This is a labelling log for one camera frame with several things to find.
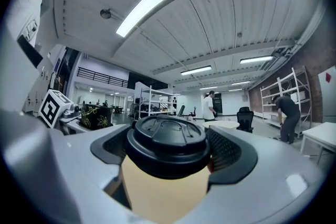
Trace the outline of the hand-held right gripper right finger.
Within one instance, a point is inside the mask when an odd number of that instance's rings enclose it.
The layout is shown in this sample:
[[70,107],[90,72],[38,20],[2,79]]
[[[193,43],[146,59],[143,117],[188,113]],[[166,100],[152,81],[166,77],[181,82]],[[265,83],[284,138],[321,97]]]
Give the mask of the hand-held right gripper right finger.
[[180,223],[289,223],[325,180],[317,165],[277,140],[219,126],[167,129],[187,143],[208,142],[214,160],[207,195]]

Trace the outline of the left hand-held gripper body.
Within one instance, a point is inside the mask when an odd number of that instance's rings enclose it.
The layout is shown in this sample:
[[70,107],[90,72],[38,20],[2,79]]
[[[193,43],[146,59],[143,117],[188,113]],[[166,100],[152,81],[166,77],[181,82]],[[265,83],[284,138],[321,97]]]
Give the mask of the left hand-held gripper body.
[[69,135],[67,124],[80,117],[80,107],[60,91],[49,89],[39,107],[38,116],[49,128]]

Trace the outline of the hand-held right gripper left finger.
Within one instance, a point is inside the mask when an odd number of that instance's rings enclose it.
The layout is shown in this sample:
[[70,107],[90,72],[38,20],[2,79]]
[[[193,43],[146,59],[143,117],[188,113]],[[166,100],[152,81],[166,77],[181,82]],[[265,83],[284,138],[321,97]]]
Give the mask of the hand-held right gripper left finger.
[[37,118],[1,111],[1,154],[16,184],[50,223],[146,223],[111,197],[120,187],[128,126],[65,136]]

